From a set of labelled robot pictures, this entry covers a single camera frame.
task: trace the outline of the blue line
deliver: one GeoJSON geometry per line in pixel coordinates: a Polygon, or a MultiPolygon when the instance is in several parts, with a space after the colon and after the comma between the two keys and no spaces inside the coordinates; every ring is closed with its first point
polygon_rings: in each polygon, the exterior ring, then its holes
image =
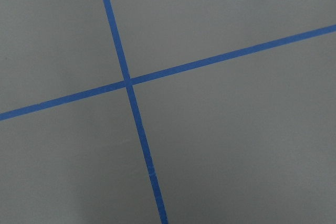
{"type": "MultiPolygon", "coordinates": [[[[294,43],[294,42],[297,42],[297,41],[300,41],[300,40],[305,40],[305,39],[317,37],[317,36],[320,36],[320,35],[333,33],[335,31],[336,31],[336,25],[332,25],[332,26],[308,31],[308,32],[305,32],[305,33],[302,33],[302,34],[297,34],[297,35],[285,37],[285,38],[282,38],[282,39],[277,39],[277,40],[269,41],[269,42],[266,42],[266,43],[258,44],[258,45],[255,45],[255,46],[239,49],[239,50],[236,50],[236,51],[227,52],[227,53],[222,54],[222,55],[217,55],[217,56],[209,57],[209,58],[206,58],[206,59],[190,62],[190,63],[187,63],[187,64],[183,64],[183,65],[179,65],[179,66],[176,66],[176,67],[172,67],[172,68],[164,69],[164,70],[161,70],[161,71],[157,71],[157,72],[154,72],[154,73],[145,74],[143,76],[132,78],[131,82],[132,82],[133,85],[135,85],[135,84],[155,80],[155,79],[158,79],[158,78],[162,78],[162,77],[165,77],[165,76],[170,76],[172,74],[176,74],[176,73],[192,70],[192,69],[195,69],[195,68],[203,67],[203,66],[206,66],[206,65],[214,64],[214,63],[221,62],[221,61],[224,61],[224,60],[229,60],[229,59],[237,58],[237,57],[240,57],[240,56],[253,54],[255,52],[267,50],[267,49],[270,49],[270,48],[273,48],[273,47],[279,47],[279,46],[294,43]]],[[[98,88],[94,88],[94,89],[91,89],[91,90],[79,92],[79,93],[76,93],[76,94],[67,95],[65,97],[61,97],[61,98],[53,99],[53,100],[50,100],[50,101],[42,102],[40,104],[30,105],[30,106],[23,107],[23,108],[20,108],[20,109],[7,111],[7,112],[4,112],[4,113],[0,114],[0,121],[10,119],[10,118],[14,118],[16,116],[28,114],[28,113],[33,113],[35,111],[44,110],[44,109],[51,108],[51,107],[54,107],[54,106],[58,106],[58,105],[61,105],[61,104],[81,100],[81,99],[84,99],[84,98],[92,97],[92,96],[97,95],[97,94],[102,94],[102,93],[110,92],[110,91],[121,89],[121,88],[125,88],[125,84],[124,84],[123,81],[116,82],[116,83],[109,84],[109,85],[102,86],[102,87],[98,87],[98,88]]]]}
{"type": "Polygon", "coordinates": [[[65,104],[65,103],[78,101],[78,100],[81,100],[81,99],[84,99],[84,98],[92,97],[92,96],[98,95],[98,94],[107,93],[107,92],[117,90],[117,89],[121,89],[121,88],[124,88],[124,87],[125,87],[124,82],[119,81],[119,82],[109,84],[109,85],[106,85],[106,86],[101,86],[101,87],[98,87],[98,88],[95,88],[95,89],[90,89],[90,90],[87,90],[87,91],[67,95],[65,97],[56,98],[56,99],[49,100],[49,101],[46,101],[46,102],[42,102],[42,103],[39,103],[39,104],[34,104],[34,105],[30,105],[30,106],[23,107],[23,108],[20,108],[20,109],[7,111],[7,112],[4,112],[4,113],[0,114],[0,121],[10,119],[10,118],[14,118],[14,117],[20,116],[20,115],[33,113],[33,112],[36,112],[36,111],[39,111],[39,110],[52,108],[52,107],[62,105],[62,104],[65,104]]]}
{"type": "Polygon", "coordinates": [[[176,66],[176,67],[160,70],[160,71],[157,71],[157,72],[154,72],[154,73],[145,74],[143,76],[132,78],[131,81],[132,81],[132,84],[135,85],[135,84],[147,82],[147,81],[150,81],[150,80],[158,79],[158,78],[161,78],[161,77],[170,76],[172,74],[192,70],[192,69],[195,69],[195,68],[200,68],[200,67],[203,67],[203,66],[206,66],[206,65],[211,65],[211,64],[214,64],[214,63],[217,63],[217,62],[220,62],[220,61],[229,60],[229,59],[237,58],[237,57],[240,57],[240,56],[250,55],[250,54],[253,54],[255,52],[260,52],[260,51],[267,50],[267,49],[270,49],[270,48],[273,48],[273,47],[279,47],[279,46],[294,43],[294,42],[297,42],[297,41],[300,41],[300,40],[309,39],[309,38],[313,38],[313,37],[316,37],[316,36],[325,35],[325,34],[328,34],[328,33],[333,33],[335,31],[336,31],[336,25],[327,26],[327,27],[323,27],[323,28],[320,28],[320,29],[307,31],[307,32],[302,33],[302,34],[296,34],[296,35],[292,35],[292,36],[289,36],[289,37],[272,40],[272,41],[262,43],[262,44],[258,44],[258,45],[255,45],[255,46],[246,47],[246,48],[235,50],[235,51],[232,51],[232,52],[227,52],[227,53],[222,54],[222,55],[212,56],[212,57],[209,57],[209,58],[206,58],[206,59],[186,63],[186,64],[179,65],[179,66],[176,66]]]}
{"type": "Polygon", "coordinates": [[[140,115],[137,99],[135,97],[134,89],[131,83],[131,77],[128,71],[125,54],[122,48],[122,44],[121,44],[121,40],[120,40],[118,28],[117,28],[117,23],[115,21],[113,9],[112,9],[112,4],[110,0],[103,0],[103,2],[104,2],[105,10],[106,10],[106,15],[109,21],[114,45],[116,47],[121,72],[122,72],[122,75],[125,81],[125,86],[126,86],[128,98],[130,101],[135,125],[137,126],[136,130],[138,131],[139,140],[140,140],[141,147],[142,147],[142,152],[145,158],[149,178],[152,184],[156,206],[159,211],[161,223],[167,224],[168,219],[167,219],[167,215],[166,215],[166,211],[165,211],[165,207],[164,207],[164,203],[163,203],[163,199],[161,195],[161,190],[160,190],[159,182],[157,180],[157,176],[155,173],[154,164],[153,164],[153,160],[151,157],[151,152],[149,149],[146,133],[142,125],[141,115],[140,115]]]}

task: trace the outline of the gray floor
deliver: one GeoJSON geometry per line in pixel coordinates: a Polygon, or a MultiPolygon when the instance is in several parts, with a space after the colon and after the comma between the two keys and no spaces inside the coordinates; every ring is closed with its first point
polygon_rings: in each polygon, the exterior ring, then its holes
{"type": "MultiPolygon", "coordinates": [[[[131,77],[336,24],[334,0],[112,0],[131,77]]],[[[0,113],[122,80],[102,0],[0,0],[0,113]]],[[[336,222],[336,34],[134,86],[170,223],[336,222]]],[[[0,122],[0,223],[160,223],[125,89],[0,122]]]]}

